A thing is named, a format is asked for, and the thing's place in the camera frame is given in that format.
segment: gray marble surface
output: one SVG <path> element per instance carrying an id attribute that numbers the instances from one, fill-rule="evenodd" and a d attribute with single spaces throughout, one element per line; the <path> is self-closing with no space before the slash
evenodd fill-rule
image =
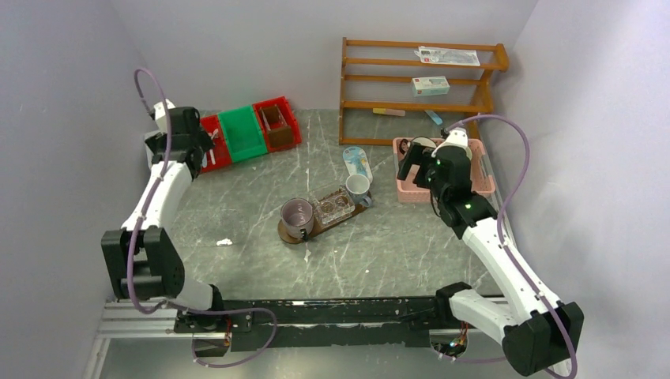
<path id="1" fill-rule="evenodd" d="M 229 299 L 433 295 L 457 281 L 482 295 L 499 294 L 479 258 L 429 204 L 398 202 L 391 147 L 361 146 L 374 173 L 374 207 L 307 244 L 282 242 L 277 224 L 284 202 L 348 176 L 337 111 L 295 115 L 300 146 L 202 174 L 187 190 L 171 237 L 188 273 Z M 439 135 L 423 113 L 348 111 L 344 119 L 352 137 Z M 216 245 L 225 238 L 230 246 Z"/>

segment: gray mug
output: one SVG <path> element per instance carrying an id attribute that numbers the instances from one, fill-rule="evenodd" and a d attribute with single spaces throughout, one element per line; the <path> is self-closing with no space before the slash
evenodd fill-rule
<path id="1" fill-rule="evenodd" d="M 281 207 L 281 222 L 286 227 L 288 235 L 306 241 L 314 229 L 312 204 L 299 197 L 287 201 Z"/>
<path id="2" fill-rule="evenodd" d="M 354 200 L 354 204 L 361 204 L 366 208 L 372 206 L 372 198 L 367 194 L 370 192 L 370 180 L 367 176 L 361 174 L 349 175 L 344 187 Z"/>

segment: wooden rack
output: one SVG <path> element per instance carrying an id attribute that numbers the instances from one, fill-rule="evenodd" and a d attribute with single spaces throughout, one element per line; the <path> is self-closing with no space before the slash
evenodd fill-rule
<path id="1" fill-rule="evenodd" d="M 395 59 L 395 58 L 357 58 L 351 56 L 351 49 L 348 47 L 365 47 L 368 53 L 375 51 L 375 48 L 382 48 L 389 50 L 392 47 L 401 52 L 405 58 L 410 58 L 408 51 L 413 54 L 413 50 L 419 46 L 426 47 L 441 47 L 446 49 L 459 49 L 477 51 L 480 57 L 479 66 L 461 66 L 461 65 L 435 65 L 430 63 L 422 63 L 414 56 L 414 59 Z M 488 57 L 487 62 L 483 62 L 482 57 Z M 471 88 L 472 95 L 469 96 L 469 101 L 445 101 L 445 103 L 418 103 L 425 101 L 426 97 L 415 99 L 403 98 L 396 101 L 379 101 L 379 100 L 361 100 L 352 99 L 348 97 L 347 84 L 356 82 L 373 83 L 382 82 L 387 84 L 398 83 L 400 86 L 406 86 L 407 93 L 410 92 L 409 86 L 412 82 L 412 77 L 406 76 L 388 76 L 388 75 L 356 75 L 350 74 L 348 68 L 352 65 L 368 65 L 368 66 L 404 66 L 404 67 L 430 67 L 432 70 L 444 69 L 445 72 L 453 72 L 454 69 L 467 70 L 481 70 L 481 75 L 478 79 L 459 79 L 449 78 L 452 90 L 455 87 Z M 380 138 L 351 138 L 344 135 L 344 109 L 345 108 L 390 108 L 404 111 L 435 111 L 435 112 L 454 112 L 462 113 L 465 117 L 470 117 L 478 113 L 491 113 L 494 110 L 493 100 L 491 99 L 491 75 L 494 71 L 507 71 L 510 63 L 505 52 L 505 47 L 499 43 L 497 45 L 464 45 L 455 43 L 421 43 L 421 42 L 391 42 L 391 41 L 368 41 L 358 39 L 342 39 L 342 71 L 340 82 L 340 144 L 372 144 L 372 145 L 389 145 L 391 146 L 392 139 Z M 479 138 L 479 132 L 475 123 L 468 125 L 469 135 L 471 138 Z"/>

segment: white scrap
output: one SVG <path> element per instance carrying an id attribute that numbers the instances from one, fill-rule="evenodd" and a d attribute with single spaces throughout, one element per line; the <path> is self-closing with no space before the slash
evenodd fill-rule
<path id="1" fill-rule="evenodd" d="M 230 246 L 232 245 L 232 241 L 230 238 L 222 239 L 220 241 L 216 241 L 217 246 Z"/>

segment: wooden board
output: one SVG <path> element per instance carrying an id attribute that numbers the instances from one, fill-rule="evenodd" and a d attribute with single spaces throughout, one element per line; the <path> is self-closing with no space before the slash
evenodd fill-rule
<path id="1" fill-rule="evenodd" d="M 326 231 L 329 231 L 330 229 L 333 229 L 337 225 L 343 223 L 344 221 L 350 220 L 353 216 L 356 216 L 359 213 L 362 213 L 363 211 L 365 211 L 367 209 L 367 207 L 363 207 L 362 205 L 358 204 L 354 208 L 354 212 L 349 213 L 349 216 L 347 216 L 346 218 L 344 218 L 340 221 L 337 221 L 336 223 L 333 223 L 333 224 L 331 224 L 327 227 L 323 227 L 321 225 L 321 223 L 319 222 L 318 217 L 316 215 L 316 207 L 313 207 L 313 208 L 314 208 L 314 229 L 312 229 L 312 232 L 309 235 L 309 239 L 313 239 L 317 235 L 320 235 L 321 233 L 324 233 Z M 295 238 L 295 237 L 292 237 L 292 236 L 288 235 L 288 232 L 286 231 L 286 226 L 284 225 L 284 223 L 281 222 L 281 220 L 279 220 L 279 225 L 277 225 L 277 233 L 279 234 L 279 238 L 281 238 L 281 240 L 286 242 L 286 243 L 291 243 L 291 244 L 295 245 L 295 244 L 304 242 L 300 238 Z"/>

